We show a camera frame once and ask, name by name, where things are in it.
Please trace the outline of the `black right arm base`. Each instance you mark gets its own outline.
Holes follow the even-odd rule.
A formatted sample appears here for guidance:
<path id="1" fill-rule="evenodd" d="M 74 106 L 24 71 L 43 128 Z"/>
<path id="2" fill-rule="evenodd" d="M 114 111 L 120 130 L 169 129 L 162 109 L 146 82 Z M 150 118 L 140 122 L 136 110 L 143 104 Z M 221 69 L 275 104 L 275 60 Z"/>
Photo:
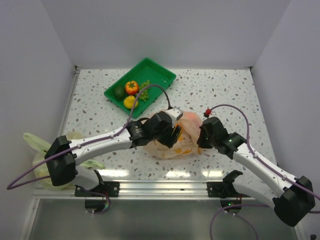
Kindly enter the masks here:
<path id="1" fill-rule="evenodd" d="M 228 173 L 222 181 L 208 181 L 206 182 L 206 190 L 209 198 L 236 198 L 243 196 L 245 198 L 249 198 L 250 196 L 239 193 L 236 191 L 234 187 L 235 180 L 243 175 L 243 173 L 239 170 L 233 170 Z"/>

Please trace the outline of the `aluminium front rail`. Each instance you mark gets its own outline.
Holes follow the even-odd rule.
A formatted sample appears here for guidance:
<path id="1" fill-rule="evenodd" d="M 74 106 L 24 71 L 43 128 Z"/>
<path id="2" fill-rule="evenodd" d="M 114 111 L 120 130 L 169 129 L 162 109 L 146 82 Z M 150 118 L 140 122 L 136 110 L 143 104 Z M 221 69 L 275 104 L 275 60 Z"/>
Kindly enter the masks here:
<path id="1" fill-rule="evenodd" d="M 187 180 L 153 180 L 130 181 L 119 180 L 120 189 L 118 198 L 122 200 L 205 200 L 208 197 L 207 185 L 204 181 Z M 276 192 L 261 181 L 251 181 L 246 184 L 237 180 L 233 186 L 239 193 L 259 201 L 271 201 L 276 198 Z"/>

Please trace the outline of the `aluminium side rail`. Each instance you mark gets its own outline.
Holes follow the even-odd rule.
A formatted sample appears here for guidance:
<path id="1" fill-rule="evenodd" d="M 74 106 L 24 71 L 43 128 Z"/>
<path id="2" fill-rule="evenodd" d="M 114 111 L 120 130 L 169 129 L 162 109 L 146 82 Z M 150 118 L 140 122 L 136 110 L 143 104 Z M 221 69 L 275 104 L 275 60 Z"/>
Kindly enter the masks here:
<path id="1" fill-rule="evenodd" d="M 58 129 L 58 132 L 57 132 L 57 137 L 61 136 L 64 133 L 64 129 L 67 124 L 70 108 L 71 108 L 72 101 L 73 101 L 73 96 L 74 96 L 74 93 L 75 93 L 75 90 L 77 87 L 77 83 L 78 83 L 78 79 L 79 79 L 82 67 L 83 67 L 82 65 L 75 65 L 74 66 L 74 75 L 73 75 L 73 79 L 72 79 L 71 90 L 70 90 L 68 97 L 67 97 L 66 106 L 63 111 L 62 120 L 61 120 L 59 129 Z"/>

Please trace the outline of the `green translucent plastic bag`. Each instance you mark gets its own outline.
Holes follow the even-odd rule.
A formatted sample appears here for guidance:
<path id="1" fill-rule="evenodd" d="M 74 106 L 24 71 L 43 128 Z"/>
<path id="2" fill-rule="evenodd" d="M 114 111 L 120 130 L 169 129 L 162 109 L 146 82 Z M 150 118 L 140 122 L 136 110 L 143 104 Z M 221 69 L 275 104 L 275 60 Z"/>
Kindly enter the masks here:
<path id="1" fill-rule="evenodd" d="M 83 139 L 84 136 L 82 133 L 78 131 L 70 131 L 65 134 L 67 140 L 80 140 Z M 44 160 L 45 154 L 49 150 L 51 144 L 40 137 L 33 135 L 31 133 L 24 133 L 23 139 L 26 141 L 26 143 L 37 151 L 33 161 L 32 166 L 34 167 L 36 164 L 40 163 Z M 94 159 L 89 159 L 83 163 L 80 164 L 82 167 L 85 167 L 88 170 L 102 170 L 105 168 L 105 165 L 103 163 L 98 162 Z M 45 177 L 49 175 L 49 171 L 46 164 L 42 164 L 41 166 L 37 167 L 33 171 L 35 177 L 38 179 L 40 177 Z M 61 186 L 53 186 L 50 178 L 41 179 L 38 180 L 39 184 L 42 185 L 42 187 L 46 190 L 62 190 L 65 188 L 70 188 L 71 184 L 67 183 Z"/>

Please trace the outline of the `green lime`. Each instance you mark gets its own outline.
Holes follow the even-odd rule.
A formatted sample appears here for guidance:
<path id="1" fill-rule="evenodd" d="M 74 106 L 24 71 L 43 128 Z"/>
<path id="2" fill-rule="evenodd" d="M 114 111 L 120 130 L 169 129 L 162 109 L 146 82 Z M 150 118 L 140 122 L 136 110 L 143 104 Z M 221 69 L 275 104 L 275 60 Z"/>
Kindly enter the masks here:
<path id="1" fill-rule="evenodd" d="M 118 85 L 113 90 L 114 97 L 117 100 L 122 100 L 126 96 L 125 88 L 122 85 Z"/>

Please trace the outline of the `green plastic tray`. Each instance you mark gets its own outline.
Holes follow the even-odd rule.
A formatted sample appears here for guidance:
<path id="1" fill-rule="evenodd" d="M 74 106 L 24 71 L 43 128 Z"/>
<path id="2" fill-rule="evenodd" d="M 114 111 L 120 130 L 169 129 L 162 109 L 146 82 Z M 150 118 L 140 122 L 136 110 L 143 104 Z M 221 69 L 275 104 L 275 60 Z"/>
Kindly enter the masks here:
<path id="1" fill-rule="evenodd" d="M 126 83 L 129 81 L 136 81 L 139 85 L 143 82 L 149 80 L 151 84 L 156 84 L 161 86 L 163 89 L 167 89 L 171 86 L 173 81 L 176 79 L 176 75 L 154 62 L 149 58 L 144 58 L 131 70 L 129 70 L 124 76 L 122 76 L 118 81 L 113 83 L 107 90 L 104 91 L 104 96 L 107 97 L 112 103 L 118 106 L 121 110 L 130 113 L 130 109 L 124 107 L 124 99 L 117 100 L 114 96 L 114 88 L 117 86 L 125 87 Z M 148 89 L 148 100 L 138 100 L 138 106 L 133 111 L 132 118 L 138 118 L 143 112 L 150 107 L 156 99 L 163 94 L 163 91 L 157 87 L 151 87 Z"/>

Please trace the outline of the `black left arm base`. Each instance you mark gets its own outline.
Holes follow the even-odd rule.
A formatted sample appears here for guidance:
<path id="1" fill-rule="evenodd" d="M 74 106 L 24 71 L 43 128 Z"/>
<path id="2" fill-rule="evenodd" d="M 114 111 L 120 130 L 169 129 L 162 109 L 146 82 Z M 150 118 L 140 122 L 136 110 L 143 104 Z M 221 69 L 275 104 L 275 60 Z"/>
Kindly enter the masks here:
<path id="1" fill-rule="evenodd" d="M 103 181 L 97 170 L 78 169 L 71 182 L 75 186 L 76 197 L 112 197 L 117 198 L 120 191 L 118 181 Z"/>

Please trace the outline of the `red fruit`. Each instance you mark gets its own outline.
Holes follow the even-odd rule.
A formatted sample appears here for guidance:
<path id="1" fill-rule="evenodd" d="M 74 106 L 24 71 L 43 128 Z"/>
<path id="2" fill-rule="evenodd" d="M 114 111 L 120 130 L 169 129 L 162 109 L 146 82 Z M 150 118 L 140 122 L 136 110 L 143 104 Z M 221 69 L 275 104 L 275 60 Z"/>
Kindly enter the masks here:
<path id="1" fill-rule="evenodd" d="M 124 90 L 128 95 L 133 96 L 133 95 L 139 93 L 140 86 L 136 81 L 132 80 L 132 81 L 128 81 L 125 84 Z"/>

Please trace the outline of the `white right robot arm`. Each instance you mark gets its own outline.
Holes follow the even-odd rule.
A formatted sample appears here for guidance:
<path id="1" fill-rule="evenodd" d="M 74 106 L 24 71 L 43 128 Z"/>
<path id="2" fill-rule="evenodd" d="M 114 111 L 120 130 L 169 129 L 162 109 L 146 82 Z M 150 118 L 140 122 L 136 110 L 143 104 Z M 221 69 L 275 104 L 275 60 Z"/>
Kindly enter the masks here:
<path id="1" fill-rule="evenodd" d="M 295 227 L 315 207 L 312 182 L 284 171 L 252 148 L 238 133 L 228 133 L 217 117 L 202 122 L 197 141 L 203 149 L 215 148 L 220 154 L 241 164 L 264 184 L 246 180 L 243 172 L 233 170 L 220 184 L 207 183 L 209 197 L 221 199 L 243 194 L 272 208 L 278 218 Z"/>

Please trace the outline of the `yellow lemon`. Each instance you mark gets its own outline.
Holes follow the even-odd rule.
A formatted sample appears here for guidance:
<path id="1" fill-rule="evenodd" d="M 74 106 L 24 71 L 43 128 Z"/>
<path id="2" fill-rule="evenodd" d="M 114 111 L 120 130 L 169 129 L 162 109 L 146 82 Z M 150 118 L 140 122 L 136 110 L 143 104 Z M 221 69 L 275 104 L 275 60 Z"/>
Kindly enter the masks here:
<path id="1" fill-rule="evenodd" d="M 126 109 L 130 110 L 132 107 L 137 108 L 139 102 L 135 102 L 136 98 L 133 95 L 129 95 L 123 100 L 123 105 Z"/>

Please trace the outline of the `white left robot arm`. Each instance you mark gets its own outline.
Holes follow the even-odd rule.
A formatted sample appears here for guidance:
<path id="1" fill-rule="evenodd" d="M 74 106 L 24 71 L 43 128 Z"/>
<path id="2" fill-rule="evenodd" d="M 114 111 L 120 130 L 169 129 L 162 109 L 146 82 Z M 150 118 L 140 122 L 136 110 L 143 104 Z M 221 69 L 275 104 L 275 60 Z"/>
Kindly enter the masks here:
<path id="1" fill-rule="evenodd" d="M 181 133 L 177 121 L 182 116 L 182 110 L 171 108 L 144 120 L 128 121 L 123 127 L 98 136 L 74 140 L 65 135 L 57 137 L 44 157 L 52 185 L 73 184 L 92 196 L 101 195 L 104 183 L 100 173 L 83 167 L 83 162 L 110 152 L 143 147 L 152 141 L 172 148 Z"/>

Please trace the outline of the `green grape bunch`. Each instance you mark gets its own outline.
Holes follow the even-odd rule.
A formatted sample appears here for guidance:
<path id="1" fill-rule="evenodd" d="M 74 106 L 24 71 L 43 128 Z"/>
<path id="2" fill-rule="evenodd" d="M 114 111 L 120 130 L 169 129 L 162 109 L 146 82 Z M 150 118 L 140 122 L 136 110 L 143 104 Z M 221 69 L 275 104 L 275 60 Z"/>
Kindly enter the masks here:
<path id="1" fill-rule="evenodd" d="M 142 101 L 147 101 L 149 99 L 149 94 L 148 94 L 148 90 L 143 90 L 145 87 L 147 87 L 148 85 L 150 84 L 150 81 L 147 80 L 143 83 L 141 83 L 139 85 L 139 92 L 135 94 L 135 96 L 137 97 L 138 94 L 141 92 L 140 96 L 139 96 L 139 99 L 142 100 Z"/>

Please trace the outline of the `orange translucent plastic bag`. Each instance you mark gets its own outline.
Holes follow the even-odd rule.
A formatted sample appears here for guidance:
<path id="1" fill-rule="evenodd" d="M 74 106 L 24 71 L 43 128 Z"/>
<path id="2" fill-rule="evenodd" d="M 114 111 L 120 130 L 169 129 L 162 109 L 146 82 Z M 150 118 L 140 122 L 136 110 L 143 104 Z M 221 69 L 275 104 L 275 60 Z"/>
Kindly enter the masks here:
<path id="1" fill-rule="evenodd" d="M 175 124 L 176 127 L 181 127 L 181 133 L 172 148 L 168 148 L 158 141 L 151 141 L 143 147 L 143 150 L 160 159 L 185 158 L 191 154 L 200 154 L 202 149 L 198 146 L 197 141 L 201 125 L 202 120 L 196 113 L 184 111 L 182 117 Z"/>

